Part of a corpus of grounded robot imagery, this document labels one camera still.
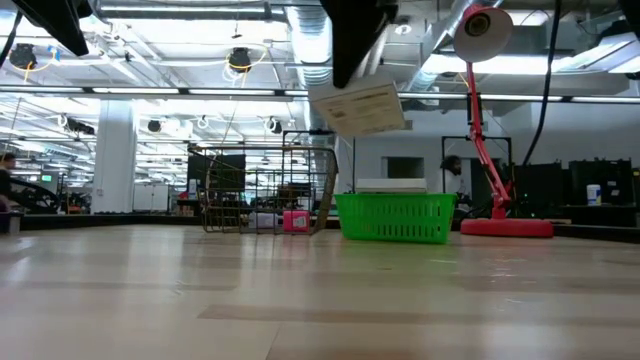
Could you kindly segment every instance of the pink box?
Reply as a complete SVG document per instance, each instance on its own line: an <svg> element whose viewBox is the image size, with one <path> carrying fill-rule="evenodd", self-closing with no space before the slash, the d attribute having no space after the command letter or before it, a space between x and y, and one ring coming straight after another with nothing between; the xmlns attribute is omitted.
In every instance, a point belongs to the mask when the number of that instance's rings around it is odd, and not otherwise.
<svg viewBox="0 0 640 360"><path fill-rule="evenodd" d="M309 232L311 216L305 210L285 210L283 228L286 232Z"/></svg>

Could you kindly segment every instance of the red lamp base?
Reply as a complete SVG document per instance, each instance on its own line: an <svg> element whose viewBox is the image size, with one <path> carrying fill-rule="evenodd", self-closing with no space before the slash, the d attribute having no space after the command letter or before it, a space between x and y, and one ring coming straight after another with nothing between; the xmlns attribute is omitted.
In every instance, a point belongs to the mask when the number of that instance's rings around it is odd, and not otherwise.
<svg viewBox="0 0 640 360"><path fill-rule="evenodd" d="M460 225L460 233L480 236L553 237L553 225L538 219L468 219Z"/></svg>

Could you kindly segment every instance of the person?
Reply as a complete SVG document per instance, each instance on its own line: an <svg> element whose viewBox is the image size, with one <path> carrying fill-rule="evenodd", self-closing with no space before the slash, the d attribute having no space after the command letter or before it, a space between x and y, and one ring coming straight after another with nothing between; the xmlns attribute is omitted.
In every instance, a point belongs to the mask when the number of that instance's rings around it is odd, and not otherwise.
<svg viewBox="0 0 640 360"><path fill-rule="evenodd" d="M457 155L448 155L440 164L440 170L433 177L431 183L434 185L429 186L429 191L447 194L463 193L464 189L460 175L462 175L462 160Z"/></svg>
<svg viewBox="0 0 640 360"><path fill-rule="evenodd" d="M11 211L11 170L16 167L16 156L6 153L0 158L0 213Z"/></svg>

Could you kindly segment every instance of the lamp shade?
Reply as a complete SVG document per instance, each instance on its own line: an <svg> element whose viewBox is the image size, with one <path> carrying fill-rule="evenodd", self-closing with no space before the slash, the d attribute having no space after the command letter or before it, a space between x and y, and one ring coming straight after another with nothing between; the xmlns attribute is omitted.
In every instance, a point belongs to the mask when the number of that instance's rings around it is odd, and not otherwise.
<svg viewBox="0 0 640 360"><path fill-rule="evenodd" d="M475 63L498 55L511 38L513 21L505 11L469 6L453 37L453 48L464 61Z"/></svg>

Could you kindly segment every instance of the plastic basket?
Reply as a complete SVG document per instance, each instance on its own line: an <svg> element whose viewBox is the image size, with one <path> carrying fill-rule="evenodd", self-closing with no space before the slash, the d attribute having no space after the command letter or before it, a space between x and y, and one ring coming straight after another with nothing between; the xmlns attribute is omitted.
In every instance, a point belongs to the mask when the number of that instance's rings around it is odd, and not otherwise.
<svg viewBox="0 0 640 360"><path fill-rule="evenodd" d="M351 240L445 244L455 194L335 195L342 234Z"/></svg>

